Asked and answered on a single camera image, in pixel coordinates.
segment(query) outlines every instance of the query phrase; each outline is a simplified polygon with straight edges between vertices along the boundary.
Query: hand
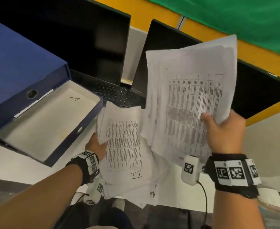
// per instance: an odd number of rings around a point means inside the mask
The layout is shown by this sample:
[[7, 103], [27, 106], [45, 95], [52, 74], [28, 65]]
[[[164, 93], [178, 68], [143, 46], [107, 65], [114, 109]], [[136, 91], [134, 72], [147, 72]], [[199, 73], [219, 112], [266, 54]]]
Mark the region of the hand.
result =
[[242, 141], [246, 128], [246, 120], [242, 116], [231, 110], [228, 118], [219, 125], [208, 113], [202, 113], [201, 118], [207, 127], [207, 142], [212, 153], [242, 153]]
[[96, 154], [96, 156], [99, 158], [101, 161], [105, 155], [106, 155], [106, 148], [107, 148], [107, 143], [103, 143], [100, 145], [98, 139], [97, 139], [97, 133], [95, 132], [92, 134], [89, 142], [85, 146], [85, 150], [90, 150]]

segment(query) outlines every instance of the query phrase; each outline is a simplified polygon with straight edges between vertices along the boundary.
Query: left arm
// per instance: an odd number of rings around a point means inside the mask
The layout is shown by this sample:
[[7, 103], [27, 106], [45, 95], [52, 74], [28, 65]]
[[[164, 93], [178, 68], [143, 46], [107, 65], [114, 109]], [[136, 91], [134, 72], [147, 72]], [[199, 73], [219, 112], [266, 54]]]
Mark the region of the left arm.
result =
[[[101, 161], [106, 147], [94, 133], [85, 150], [94, 152]], [[24, 190], [0, 206], [0, 228], [51, 229], [81, 185], [82, 175], [78, 165], [68, 165]]]

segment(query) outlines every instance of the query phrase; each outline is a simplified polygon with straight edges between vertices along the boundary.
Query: stack of papers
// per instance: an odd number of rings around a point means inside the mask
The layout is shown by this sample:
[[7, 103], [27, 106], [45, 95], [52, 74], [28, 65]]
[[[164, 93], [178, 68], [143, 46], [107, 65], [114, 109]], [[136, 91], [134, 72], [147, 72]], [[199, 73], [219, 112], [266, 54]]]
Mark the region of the stack of papers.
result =
[[108, 143], [100, 162], [104, 197], [122, 196], [141, 208], [157, 205], [159, 182], [169, 170], [167, 160], [140, 137], [143, 111], [140, 106], [119, 108], [107, 102], [97, 123], [99, 142]]
[[182, 166], [186, 154], [211, 154], [200, 118], [208, 112], [226, 119], [237, 76], [237, 37], [176, 50], [146, 51], [148, 88], [140, 135], [153, 152]]

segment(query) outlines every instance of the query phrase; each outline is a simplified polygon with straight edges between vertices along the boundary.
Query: white shoe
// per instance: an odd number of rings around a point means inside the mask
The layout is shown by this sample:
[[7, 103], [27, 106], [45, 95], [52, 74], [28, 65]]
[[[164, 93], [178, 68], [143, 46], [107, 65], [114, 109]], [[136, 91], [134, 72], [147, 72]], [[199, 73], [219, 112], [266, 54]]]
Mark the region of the white shoe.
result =
[[118, 209], [120, 209], [121, 211], [124, 211], [125, 208], [125, 200], [121, 199], [121, 198], [117, 198], [111, 207], [116, 207]]

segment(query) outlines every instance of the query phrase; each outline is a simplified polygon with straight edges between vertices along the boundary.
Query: right arm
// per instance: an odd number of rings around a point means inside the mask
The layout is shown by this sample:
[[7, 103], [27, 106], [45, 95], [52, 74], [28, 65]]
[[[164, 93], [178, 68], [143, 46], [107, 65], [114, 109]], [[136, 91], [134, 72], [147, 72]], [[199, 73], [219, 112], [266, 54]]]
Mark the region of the right arm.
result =
[[[229, 117], [217, 124], [208, 114], [201, 115], [207, 127], [207, 140], [213, 153], [242, 153], [245, 119], [230, 111]], [[213, 229], [264, 229], [257, 199], [240, 194], [215, 191]]]

